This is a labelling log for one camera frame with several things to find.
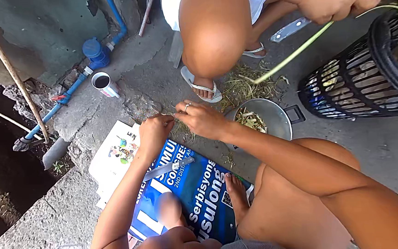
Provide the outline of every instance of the blue water meter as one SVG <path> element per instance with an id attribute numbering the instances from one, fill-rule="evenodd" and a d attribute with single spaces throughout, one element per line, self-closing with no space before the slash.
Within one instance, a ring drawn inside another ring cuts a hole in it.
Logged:
<path id="1" fill-rule="evenodd" d="M 82 52 L 90 59 L 90 69 L 96 70 L 110 63 L 110 49 L 102 46 L 96 37 L 86 40 L 82 45 Z"/>

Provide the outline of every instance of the black laundry basket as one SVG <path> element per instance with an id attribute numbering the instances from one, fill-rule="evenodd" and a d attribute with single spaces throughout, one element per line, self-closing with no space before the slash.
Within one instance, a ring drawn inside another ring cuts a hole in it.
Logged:
<path id="1" fill-rule="evenodd" d="M 328 119 L 398 116 L 398 14 L 378 17 L 368 34 L 303 79 L 299 98 Z"/>

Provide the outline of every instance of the hand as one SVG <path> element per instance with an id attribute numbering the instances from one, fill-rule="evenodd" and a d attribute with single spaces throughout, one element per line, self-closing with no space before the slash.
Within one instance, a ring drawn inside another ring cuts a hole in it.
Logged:
<path id="1" fill-rule="evenodd" d="M 228 130 L 229 123 L 231 123 L 213 108 L 188 99 L 179 102 L 176 105 L 176 111 L 174 117 L 184 122 L 191 132 L 209 139 L 222 140 Z"/>
<path id="2" fill-rule="evenodd" d="M 139 128 L 141 145 L 138 154 L 154 160 L 161 152 L 170 131 L 174 126 L 174 117 L 171 115 L 156 114 L 142 122 Z"/>
<path id="3" fill-rule="evenodd" d="M 288 0 L 297 4 L 307 18 L 318 24 L 340 21 L 351 12 L 359 15 L 374 8 L 380 0 Z"/>

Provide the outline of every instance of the knife blade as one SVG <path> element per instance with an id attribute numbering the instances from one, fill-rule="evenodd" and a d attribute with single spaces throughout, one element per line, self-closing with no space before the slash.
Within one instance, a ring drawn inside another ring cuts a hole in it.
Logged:
<path id="1" fill-rule="evenodd" d="M 290 35 L 296 33 L 310 23 L 311 20 L 306 17 L 301 17 L 277 31 L 274 35 L 270 37 L 270 41 L 279 43 L 286 37 L 289 37 Z"/>
<path id="2" fill-rule="evenodd" d="M 187 165 L 187 164 L 192 163 L 194 161 L 195 161 L 194 157 L 189 156 L 189 157 L 186 157 L 186 158 L 182 159 L 181 161 L 179 161 L 177 163 L 173 163 L 173 162 L 166 163 L 166 164 L 164 164 L 162 166 L 159 166 L 159 167 L 147 172 L 145 174 L 144 180 L 142 182 L 146 182 L 146 181 L 148 181 L 148 180 L 150 180 L 152 178 L 155 178 L 158 175 L 162 175 L 162 174 L 165 174 L 165 173 L 170 172 L 172 170 L 176 170 L 179 167 L 181 167 L 183 165 Z"/>

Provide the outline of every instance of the blue pipe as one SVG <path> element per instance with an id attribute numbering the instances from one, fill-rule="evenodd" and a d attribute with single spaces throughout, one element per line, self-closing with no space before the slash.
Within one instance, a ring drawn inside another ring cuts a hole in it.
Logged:
<path id="1" fill-rule="evenodd" d="M 107 0 L 108 5 L 111 8 L 111 11 L 114 14 L 114 17 L 116 18 L 116 20 L 119 23 L 119 26 L 121 27 L 121 32 L 119 32 L 118 35 L 116 35 L 111 42 L 113 43 L 113 46 L 118 44 L 119 41 L 121 40 L 122 37 L 125 36 L 125 34 L 127 33 L 127 26 L 125 26 L 124 21 L 122 20 L 121 15 L 118 12 L 118 9 L 116 8 L 116 5 L 114 4 L 113 0 Z"/>
<path id="2" fill-rule="evenodd" d="M 119 32 L 119 34 L 117 34 L 112 40 L 111 43 L 112 45 L 116 45 L 119 43 L 119 41 L 121 40 L 122 37 L 125 36 L 125 34 L 127 33 L 127 26 L 125 25 L 124 21 L 122 20 L 121 15 L 118 12 L 118 9 L 116 8 L 116 5 L 114 4 L 113 0 L 107 0 L 108 5 L 111 8 L 111 11 L 114 14 L 114 17 L 116 18 L 116 20 L 119 23 L 119 26 L 121 28 L 121 31 Z M 96 70 L 100 67 L 102 67 L 101 65 L 97 65 L 94 63 L 91 63 L 89 65 L 91 70 Z M 42 119 L 42 121 L 44 123 L 46 123 L 48 120 L 50 120 L 50 118 L 52 118 L 52 116 L 63 106 L 66 105 L 71 96 L 72 93 L 79 87 L 79 85 L 87 79 L 87 76 L 85 74 L 80 74 L 78 79 L 73 83 L 72 87 L 70 87 L 69 90 L 67 90 L 67 92 L 65 92 L 63 95 L 65 96 L 64 99 L 57 101 L 57 103 L 55 104 L 55 106 L 53 106 L 52 110 L 50 110 L 50 112 Z M 32 130 L 31 132 L 29 132 L 29 134 L 27 134 L 24 138 L 31 140 L 33 139 L 33 135 L 38 133 L 38 131 L 40 130 L 39 125 L 37 124 Z"/>
<path id="3" fill-rule="evenodd" d="M 80 74 L 78 79 L 73 83 L 72 87 L 70 87 L 70 89 L 68 89 L 67 92 L 65 92 L 63 94 L 65 96 L 65 98 L 62 100 L 58 100 L 57 103 L 55 104 L 55 106 L 53 106 L 52 110 L 50 110 L 49 113 L 47 113 L 47 115 L 42 119 L 42 121 L 44 123 L 46 123 L 47 121 L 50 120 L 50 118 L 52 118 L 53 115 L 55 115 L 56 112 L 58 112 L 58 110 L 63 105 L 66 105 L 67 103 L 69 103 L 69 100 L 72 97 L 72 94 L 76 91 L 76 89 L 80 86 L 80 84 L 82 84 L 82 82 L 84 82 L 84 80 L 86 80 L 86 79 L 87 79 L 87 76 L 85 74 Z M 40 130 L 40 127 L 37 124 L 31 130 L 31 132 L 29 132 L 29 134 L 27 134 L 24 138 L 28 139 L 28 140 L 33 139 L 33 135 L 38 133 L 39 130 Z"/>

